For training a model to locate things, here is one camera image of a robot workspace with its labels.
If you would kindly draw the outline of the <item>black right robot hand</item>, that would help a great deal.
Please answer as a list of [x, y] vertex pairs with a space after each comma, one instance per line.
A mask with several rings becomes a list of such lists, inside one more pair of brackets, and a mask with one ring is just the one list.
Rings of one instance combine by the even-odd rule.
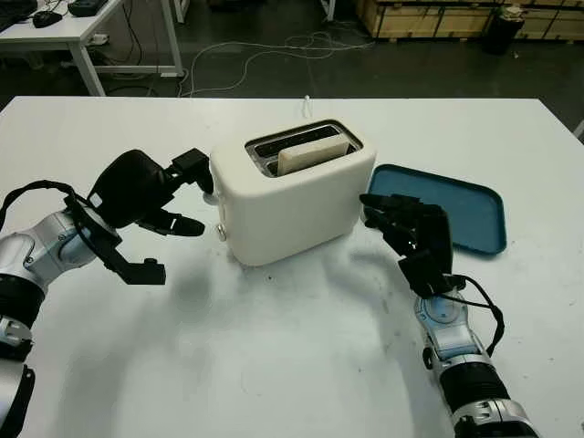
[[365, 226], [377, 229], [401, 259], [398, 266], [421, 298], [451, 291], [453, 241], [445, 210], [416, 197], [364, 193]]

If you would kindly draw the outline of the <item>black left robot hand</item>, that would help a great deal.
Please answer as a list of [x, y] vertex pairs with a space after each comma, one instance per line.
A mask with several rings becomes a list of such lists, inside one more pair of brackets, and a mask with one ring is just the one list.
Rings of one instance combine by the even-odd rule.
[[201, 222], [163, 207], [184, 184], [195, 183], [206, 194], [214, 192], [209, 157], [193, 148], [163, 168], [145, 152], [126, 151], [96, 180], [88, 201], [110, 226], [130, 224], [159, 235], [195, 237], [205, 229]]

